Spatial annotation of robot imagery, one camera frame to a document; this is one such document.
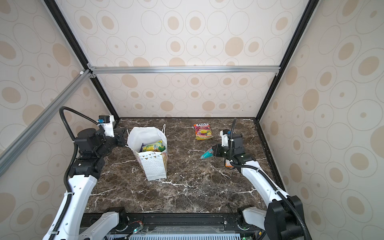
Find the orange Fox's candy bag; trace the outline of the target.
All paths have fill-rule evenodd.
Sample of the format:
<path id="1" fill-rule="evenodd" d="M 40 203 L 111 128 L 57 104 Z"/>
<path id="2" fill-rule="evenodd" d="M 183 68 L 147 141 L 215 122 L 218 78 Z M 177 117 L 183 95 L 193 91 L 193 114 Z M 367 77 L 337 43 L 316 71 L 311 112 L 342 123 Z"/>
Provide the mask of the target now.
<path id="1" fill-rule="evenodd" d="M 235 167 L 231 165 L 231 162 L 229 160 L 224 159 L 224 165 L 227 169 L 234 169 Z"/>

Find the Fox's mint blossom candy bag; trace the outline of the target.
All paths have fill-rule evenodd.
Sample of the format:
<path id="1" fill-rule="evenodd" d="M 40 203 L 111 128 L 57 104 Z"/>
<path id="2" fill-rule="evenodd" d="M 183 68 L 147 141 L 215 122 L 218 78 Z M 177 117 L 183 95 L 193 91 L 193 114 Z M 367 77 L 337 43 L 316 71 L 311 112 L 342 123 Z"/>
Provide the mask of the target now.
<path id="1" fill-rule="evenodd" d="M 201 155 L 200 159 L 208 159 L 214 156 L 214 151 L 212 148 L 208 149 L 204 154 Z"/>

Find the white paper bag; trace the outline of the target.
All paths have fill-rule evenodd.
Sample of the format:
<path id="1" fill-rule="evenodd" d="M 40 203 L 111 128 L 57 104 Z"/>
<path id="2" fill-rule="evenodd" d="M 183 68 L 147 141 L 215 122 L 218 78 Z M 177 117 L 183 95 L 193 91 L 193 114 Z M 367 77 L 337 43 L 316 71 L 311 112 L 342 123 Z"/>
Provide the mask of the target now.
<path id="1" fill-rule="evenodd" d="M 163 151 L 145 150 L 146 146 L 158 142 L 161 142 Z M 132 128 L 128 134 L 127 147 L 133 152 L 148 181 L 167 177 L 168 143 L 165 125 L 161 130 L 155 127 Z"/>

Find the Fox's fruits candy bag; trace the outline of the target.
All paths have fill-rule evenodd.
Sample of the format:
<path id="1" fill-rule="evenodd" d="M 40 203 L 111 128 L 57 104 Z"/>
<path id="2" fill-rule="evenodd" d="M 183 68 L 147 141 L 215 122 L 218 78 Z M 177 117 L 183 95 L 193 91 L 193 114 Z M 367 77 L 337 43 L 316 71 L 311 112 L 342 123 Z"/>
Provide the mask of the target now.
<path id="1" fill-rule="evenodd" d="M 208 140 L 213 137 L 211 126 L 208 123 L 194 125 L 196 140 Z"/>

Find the yellow green Fox's candy bag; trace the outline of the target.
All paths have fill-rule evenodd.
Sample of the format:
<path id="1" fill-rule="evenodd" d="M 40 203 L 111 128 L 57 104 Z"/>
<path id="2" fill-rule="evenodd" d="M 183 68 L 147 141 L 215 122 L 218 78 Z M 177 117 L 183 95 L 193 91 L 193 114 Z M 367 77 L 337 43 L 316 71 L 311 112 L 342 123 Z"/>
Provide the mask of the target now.
<path id="1" fill-rule="evenodd" d="M 166 146 L 163 145 L 163 141 L 159 140 L 157 142 L 151 143 L 151 144 L 142 144 L 140 153 L 141 152 L 163 152 L 166 150 Z"/>

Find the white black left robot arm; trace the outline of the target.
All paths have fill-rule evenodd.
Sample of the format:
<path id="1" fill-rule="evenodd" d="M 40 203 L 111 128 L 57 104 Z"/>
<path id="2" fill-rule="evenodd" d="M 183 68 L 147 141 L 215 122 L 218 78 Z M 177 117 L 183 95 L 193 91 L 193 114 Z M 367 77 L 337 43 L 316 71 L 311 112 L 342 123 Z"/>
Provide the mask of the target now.
<path id="1" fill-rule="evenodd" d="M 126 128 L 113 130 L 85 129 L 75 137 L 75 154 L 64 176 L 67 191 L 45 240 L 102 240 L 111 230 L 123 231 L 129 218 L 123 207 L 107 209 L 82 233 L 81 222 L 93 188 L 100 179 L 105 157 L 115 147 L 125 147 Z"/>

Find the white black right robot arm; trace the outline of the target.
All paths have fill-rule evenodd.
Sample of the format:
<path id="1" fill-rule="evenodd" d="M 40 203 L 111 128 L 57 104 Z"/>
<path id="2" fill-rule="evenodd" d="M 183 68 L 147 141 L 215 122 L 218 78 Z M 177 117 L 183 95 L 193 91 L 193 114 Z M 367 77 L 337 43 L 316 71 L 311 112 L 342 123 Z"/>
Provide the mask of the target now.
<path id="1" fill-rule="evenodd" d="M 238 209 L 238 227 L 247 230 L 257 227 L 271 240 L 310 240 L 303 204 L 297 196 L 282 190 L 261 168 L 258 161 L 245 152 L 243 136 L 231 130 L 220 132 L 221 143 L 209 153 L 224 159 L 225 167 L 238 170 L 260 194 L 267 210 L 257 207 Z"/>

